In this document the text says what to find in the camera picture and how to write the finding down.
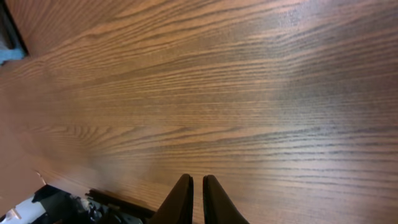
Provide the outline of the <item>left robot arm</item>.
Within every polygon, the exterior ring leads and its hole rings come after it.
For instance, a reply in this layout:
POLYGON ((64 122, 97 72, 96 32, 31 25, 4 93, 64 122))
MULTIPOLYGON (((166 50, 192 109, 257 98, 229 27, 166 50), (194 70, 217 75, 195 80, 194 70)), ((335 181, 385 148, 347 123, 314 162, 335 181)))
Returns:
POLYGON ((50 185, 1 214, 5 223, 148 223, 155 211, 89 190, 79 197, 50 185))

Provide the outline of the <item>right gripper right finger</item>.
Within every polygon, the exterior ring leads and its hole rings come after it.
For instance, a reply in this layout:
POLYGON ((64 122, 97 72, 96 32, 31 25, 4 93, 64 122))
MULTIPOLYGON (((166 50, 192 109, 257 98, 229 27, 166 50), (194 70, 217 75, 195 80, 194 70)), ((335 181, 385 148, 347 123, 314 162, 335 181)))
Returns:
POLYGON ((214 175, 203 178, 203 211, 205 224, 249 224, 214 175))

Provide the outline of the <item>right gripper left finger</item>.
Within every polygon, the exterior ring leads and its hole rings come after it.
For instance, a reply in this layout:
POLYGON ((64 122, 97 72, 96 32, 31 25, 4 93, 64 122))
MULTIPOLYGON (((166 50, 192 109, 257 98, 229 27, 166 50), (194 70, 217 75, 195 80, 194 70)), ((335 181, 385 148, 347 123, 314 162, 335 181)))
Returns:
POLYGON ((193 223, 193 177, 183 174, 149 224, 193 223))

